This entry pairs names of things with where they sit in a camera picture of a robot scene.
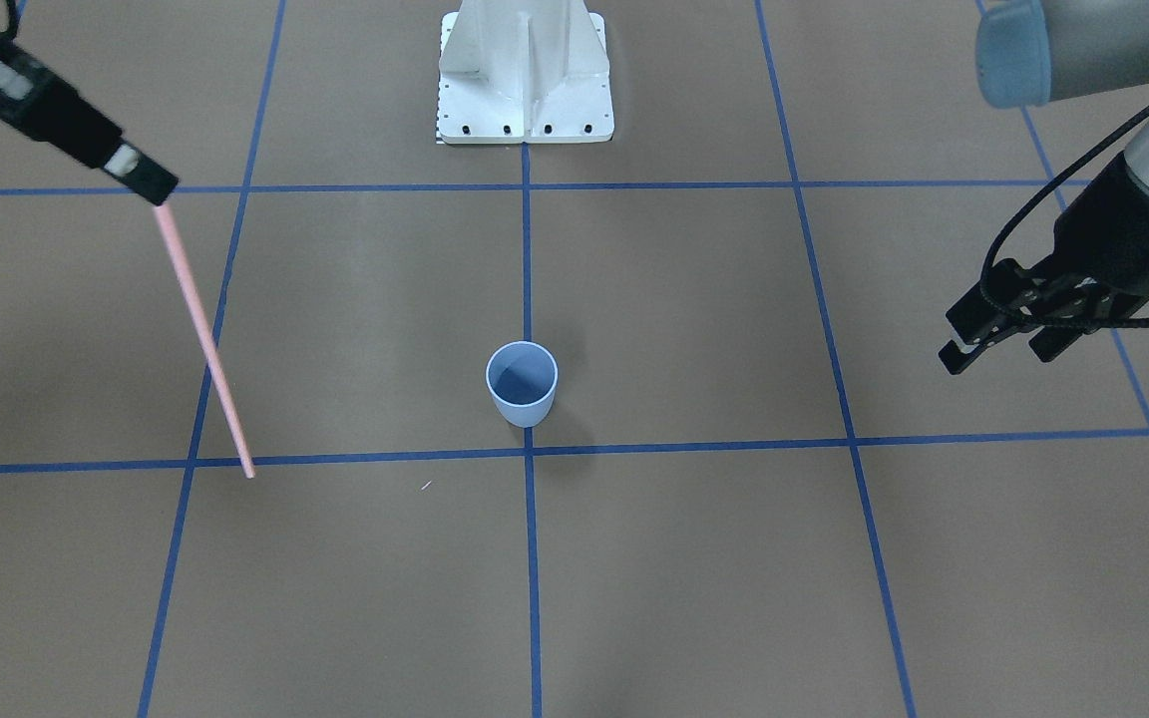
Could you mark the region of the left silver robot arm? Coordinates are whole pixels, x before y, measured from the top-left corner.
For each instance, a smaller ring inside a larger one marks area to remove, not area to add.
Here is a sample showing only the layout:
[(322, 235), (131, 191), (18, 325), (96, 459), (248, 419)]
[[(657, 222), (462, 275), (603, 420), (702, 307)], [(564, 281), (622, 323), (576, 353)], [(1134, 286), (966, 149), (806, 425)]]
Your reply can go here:
[[(976, 31), (977, 86), (1012, 109), (1149, 85), (1149, 1), (998, 1)], [(1092, 159), (1123, 150), (1052, 227), (1052, 249), (1033, 265), (998, 258), (1007, 238)], [(946, 319), (939, 356), (961, 375), (1011, 335), (1052, 362), (1098, 330), (1149, 330), (1149, 105), (1041, 187), (995, 237), (976, 284)]]

